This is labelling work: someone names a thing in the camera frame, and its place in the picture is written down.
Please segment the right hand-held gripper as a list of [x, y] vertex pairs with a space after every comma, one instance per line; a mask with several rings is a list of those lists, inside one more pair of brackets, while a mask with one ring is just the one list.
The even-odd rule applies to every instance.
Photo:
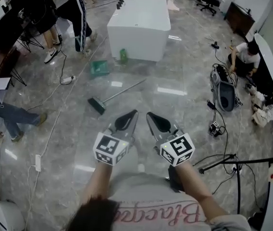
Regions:
[[154, 150], [170, 165], [175, 167], [191, 158], [195, 146], [189, 134], [178, 124], [171, 124], [169, 120], [153, 112], [147, 112], [146, 121], [156, 140]]

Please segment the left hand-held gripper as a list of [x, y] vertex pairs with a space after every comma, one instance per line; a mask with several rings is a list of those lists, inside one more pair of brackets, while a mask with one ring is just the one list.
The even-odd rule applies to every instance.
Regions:
[[120, 114], [105, 132], [99, 132], [93, 146], [95, 159], [115, 166], [128, 155], [134, 141], [137, 120], [138, 111], [134, 109]]

